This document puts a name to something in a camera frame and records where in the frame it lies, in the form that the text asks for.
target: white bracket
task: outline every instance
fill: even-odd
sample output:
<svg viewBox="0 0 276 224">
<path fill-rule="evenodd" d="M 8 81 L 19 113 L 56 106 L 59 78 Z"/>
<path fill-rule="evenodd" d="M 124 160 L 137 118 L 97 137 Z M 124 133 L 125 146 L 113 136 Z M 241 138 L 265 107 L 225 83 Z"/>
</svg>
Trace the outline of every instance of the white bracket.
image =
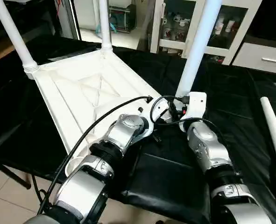
<svg viewBox="0 0 276 224">
<path fill-rule="evenodd" d="M 187 105 L 187 110 L 185 115 L 181 120 L 186 118 L 202 118 L 206 109 L 206 93 L 205 92 L 189 92 L 190 102 Z M 179 123 L 179 128 L 183 132 L 184 122 Z"/>
</svg>

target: black cable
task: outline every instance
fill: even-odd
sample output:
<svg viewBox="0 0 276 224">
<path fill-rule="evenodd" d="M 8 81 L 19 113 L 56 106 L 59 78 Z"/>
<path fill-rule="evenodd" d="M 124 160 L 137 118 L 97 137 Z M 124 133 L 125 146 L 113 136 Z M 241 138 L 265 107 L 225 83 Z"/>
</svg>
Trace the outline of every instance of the black cable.
<svg viewBox="0 0 276 224">
<path fill-rule="evenodd" d="M 38 215 L 42 214 L 42 211 L 45 207 L 46 202 L 49 200 L 50 194 L 52 192 L 52 190 L 55 187 L 55 184 L 59 178 L 60 173 L 63 171 L 63 169 L 65 168 L 65 166 L 67 165 L 68 161 L 72 158 L 73 154 L 75 153 L 76 149 L 78 148 L 78 146 L 81 144 L 81 142 L 84 140 L 84 138 L 86 137 L 86 135 L 100 122 L 102 121 L 105 117 L 107 117 L 109 114 L 111 114 L 112 112 L 118 110 L 119 108 L 130 104 L 136 100 L 139 99 L 149 99 L 150 97 L 136 97 L 134 99 L 131 99 L 123 104 L 120 104 L 119 106 L 111 109 L 110 111 L 108 111 L 107 113 L 105 113 L 104 115 L 102 115 L 100 118 L 98 118 L 84 133 L 83 135 L 79 138 L 79 140 L 76 142 L 75 146 L 73 147 L 73 149 L 71 150 L 71 152 L 64 158 L 64 160 L 62 161 L 62 163 L 60 164 L 60 166 L 58 167 L 57 171 L 56 171 L 56 176 L 53 179 L 52 183 L 50 184 L 50 187 L 43 199 L 43 202 L 40 205 L 40 208 L 38 210 Z"/>
<path fill-rule="evenodd" d="M 46 195 L 46 191 L 41 189 L 41 190 L 38 190 L 38 185 L 37 185 L 37 181 L 36 181 L 36 178 L 35 178 L 35 175 L 31 175 L 32 176 L 32 181 L 33 181 L 33 185 L 34 185 L 34 189 L 35 189 L 35 193 L 38 197 L 38 200 L 40 202 L 40 204 L 43 202 L 43 199 L 41 197 L 41 194 L 40 193 L 43 193 L 44 196 Z M 45 206 L 45 208 L 43 209 L 44 212 L 48 211 L 51 207 L 51 203 L 49 201 L 47 201 L 47 205 Z"/>
<path fill-rule="evenodd" d="M 42 203 L 43 199 L 42 199 L 42 197 L 40 195 L 40 192 L 38 190 L 36 178 L 35 178 L 35 176 L 33 174 L 31 176 L 32 176 L 32 181 L 33 181 L 34 189 L 35 189 L 35 192 L 37 194 L 38 200 L 39 200 L 40 203 Z"/>
<path fill-rule="evenodd" d="M 165 96 L 159 97 L 159 98 L 153 103 L 153 105 L 152 105 L 152 107 L 151 107 L 151 109 L 150 109 L 150 120 L 151 120 L 152 123 L 154 123 L 154 124 L 155 124 L 156 122 L 153 120 L 153 117 L 152 117 L 153 110 L 154 110 L 154 108 L 155 108 L 157 102 L 160 101 L 160 100 L 163 99 L 163 98 L 173 98 L 173 99 L 177 99 L 177 100 L 181 101 L 181 98 L 175 97 L 175 96 L 172 96 L 172 95 L 165 95 Z"/>
<path fill-rule="evenodd" d="M 157 126 L 168 126 L 168 125 L 179 124 L 179 123 L 185 122 L 185 121 L 198 121 L 198 120 L 201 120 L 201 121 L 203 121 L 203 122 L 209 124 L 210 126 L 212 126 L 212 127 L 215 129 L 215 131 L 217 132 L 217 134 L 218 134 L 219 137 L 221 138 L 221 141 L 222 141 L 223 145 L 224 145 L 225 147 L 227 147 L 227 143 L 226 143 L 225 138 L 224 138 L 222 132 L 220 131 L 220 129 L 219 129 L 214 123 L 212 123 L 211 121 L 209 121 L 209 120 L 207 120 L 207 119 L 204 119 L 204 118 L 186 118 L 186 119 L 174 121 L 174 122 L 172 122 L 172 123 L 167 123 L 167 124 L 158 124 L 158 123 L 156 123 L 156 122 L 153 120 L 152 113 L 153 113 L 153 110 L 154 110 L 154 108 L 155 108 L 157 102 L 160 101 L 162 98 L 173 98 L 173 99 L 177 99 L 177 100 L 183 102 L 184 104 L 187 104 L 187 103 L 189 102 L 189 97 L 182 97 L 182 98 L 180 98 L 180 97 L 175 97 L 175 96 L 172 96 L 172 95 L 165 95 L 165 96 L 159 97 L 159 98 L 154 102 L 154 104 L 152 105 L 152 107 L 151 107 L 151 109 L 150 109 L 150 120 L 151 120 L 155 125 L 157 125 Z"/>
</svg>

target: cable connector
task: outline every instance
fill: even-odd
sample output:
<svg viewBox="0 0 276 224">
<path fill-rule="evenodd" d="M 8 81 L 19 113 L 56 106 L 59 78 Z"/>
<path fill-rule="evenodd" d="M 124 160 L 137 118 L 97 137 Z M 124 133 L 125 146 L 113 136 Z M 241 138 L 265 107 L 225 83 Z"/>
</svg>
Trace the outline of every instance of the cable connector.
<svg viewBox="0 0 276 224">
<path fill-rule="evenodd" d="M 189 102 L 190 102 L 190 96 L 178 97 L 177 100 L 179 100 L 183 104 L 189 104 Z"/>
</svg>

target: drawer handle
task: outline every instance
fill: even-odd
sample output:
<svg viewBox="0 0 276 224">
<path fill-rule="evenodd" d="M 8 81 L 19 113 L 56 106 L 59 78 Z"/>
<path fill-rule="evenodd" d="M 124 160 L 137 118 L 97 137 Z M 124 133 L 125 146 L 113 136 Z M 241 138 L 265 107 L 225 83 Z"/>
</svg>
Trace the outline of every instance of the drawer handle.
<svg viewBox="0 0 276 224">
<path fill-rule="evenodd" d="M 271 59 L 271 58 L 267 58 L 267 57 L 263 57 L 262 60 L 263 61 L 267 61 L 267 62 L 274 62 L 274 63 L 276 63 L 276 59 Z"/>
</svg>

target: white cabinet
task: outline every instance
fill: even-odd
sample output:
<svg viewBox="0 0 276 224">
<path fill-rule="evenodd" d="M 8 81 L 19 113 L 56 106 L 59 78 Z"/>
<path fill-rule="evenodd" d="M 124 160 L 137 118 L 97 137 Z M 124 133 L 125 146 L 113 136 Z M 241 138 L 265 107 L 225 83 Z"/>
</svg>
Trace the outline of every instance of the white cabinet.
<svg viewBox="0 0 276 224">
<path fill-rule="evenodd" d="M 215 28 L 206 47 L 206 56 L 211 55 L 219 63 L 229 65 L 261 1 L 223 0 Z M 204 4 L 205 0 L 156 0 L 150 52 L 158 53 L 161 47 L 179 49 L 182 50 L 181 57 L 186 58 L 191 49 Z M 170 20 L 175 14 L 180 15 L 181 19 L 190 20 L 185 40 L 174 39 L 176 34 L 172 34 L 170 38 L 163 35 L 166 31 L 163 21 Z M 178 27 L 178 23 L 172 21 L 172 24 Z"/>
<path fill-rule="evenodd" d="M 243 43 L 233 65 L 276 73 L 276 48 Z"/>
</svg>

